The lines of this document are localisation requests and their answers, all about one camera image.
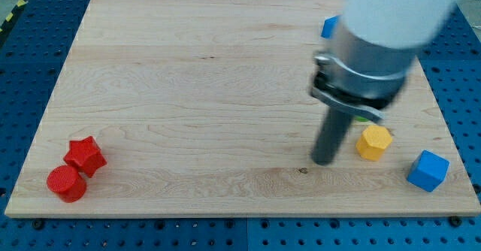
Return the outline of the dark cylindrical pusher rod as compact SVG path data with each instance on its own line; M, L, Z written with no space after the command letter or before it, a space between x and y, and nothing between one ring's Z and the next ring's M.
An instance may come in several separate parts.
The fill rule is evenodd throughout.
M352 123L353 116L329 108L322 122L316 143L311 151L311 159L318 165L329 165L343 143Z

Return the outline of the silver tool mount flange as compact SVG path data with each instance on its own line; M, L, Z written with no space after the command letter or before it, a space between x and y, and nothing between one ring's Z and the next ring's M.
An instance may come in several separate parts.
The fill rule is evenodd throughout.
M413 49L365 41L340 21L328 48L313 55L317 72L310 94L342 113L380 122L383 109L403 87L414 56Z

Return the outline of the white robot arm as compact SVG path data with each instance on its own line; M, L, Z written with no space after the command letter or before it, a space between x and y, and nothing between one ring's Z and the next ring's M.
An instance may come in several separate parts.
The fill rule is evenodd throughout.
M416 54L440 31L455 0L346 0L328 47L314 54L310 94L328 105L311 151L330 164L354 116L383 120Z

